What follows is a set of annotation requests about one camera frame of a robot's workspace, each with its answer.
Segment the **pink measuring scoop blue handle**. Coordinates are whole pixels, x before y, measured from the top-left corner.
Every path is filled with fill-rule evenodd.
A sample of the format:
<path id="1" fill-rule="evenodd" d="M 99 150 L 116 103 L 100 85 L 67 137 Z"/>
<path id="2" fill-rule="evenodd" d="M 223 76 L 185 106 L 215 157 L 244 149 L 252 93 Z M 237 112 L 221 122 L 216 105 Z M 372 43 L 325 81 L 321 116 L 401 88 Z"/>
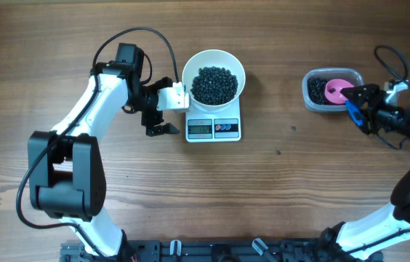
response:
<path id="1" fill-rule="evenodd" d="M 332 79 L 326 83 L 324 96 L 333 104 L 345 104 L 350 118 L 358 127 L 362 127 L 363 117 L 360 110 L 341 93 L 343 89 L 351 87 L 354 87 L 354 85 L 344 79 Z"/>

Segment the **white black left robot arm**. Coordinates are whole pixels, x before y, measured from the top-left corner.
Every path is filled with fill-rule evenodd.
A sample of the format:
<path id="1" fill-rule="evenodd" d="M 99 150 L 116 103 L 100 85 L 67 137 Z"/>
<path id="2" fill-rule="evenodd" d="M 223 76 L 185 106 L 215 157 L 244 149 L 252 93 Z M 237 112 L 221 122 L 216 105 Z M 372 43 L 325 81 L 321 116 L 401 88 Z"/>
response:
<path id="1" fill-rule="evenodd" d="M 81 256 L 90 261 L 137 261 L 125 232 L 104 207 L 106 179 L 99 143 L 121 109 L 141 112 L 148 136 L 177 134 L 164 123 L 163 112 L 190 107 L 182 82 L 164 77 L 142 81 L 145 53 L 121 43 L 116 58 L 96 62 L 86 91 L 71 112 L 49 132 L 35 131 L 28 141 L 31 204 L 70 226 L 84 245 Z"/>

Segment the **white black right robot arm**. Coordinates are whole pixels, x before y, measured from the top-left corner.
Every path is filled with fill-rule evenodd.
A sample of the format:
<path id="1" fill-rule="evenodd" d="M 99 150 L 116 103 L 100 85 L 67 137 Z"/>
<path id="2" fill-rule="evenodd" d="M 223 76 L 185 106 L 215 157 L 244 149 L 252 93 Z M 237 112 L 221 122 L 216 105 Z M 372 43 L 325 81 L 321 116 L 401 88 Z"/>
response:
<path id="1" fill-rule="evenodd" d="M 344 88 L 350 118 L 366 133 L 383 127 L 410 138 L 410 107 L 387 102 L 376 84 Z M 393 189 L 390 201 L 366 217 L 327 228 L 316 246 L 316 261 L 381 261 L 382 250 L 410 240 L 410 170 Z"/>

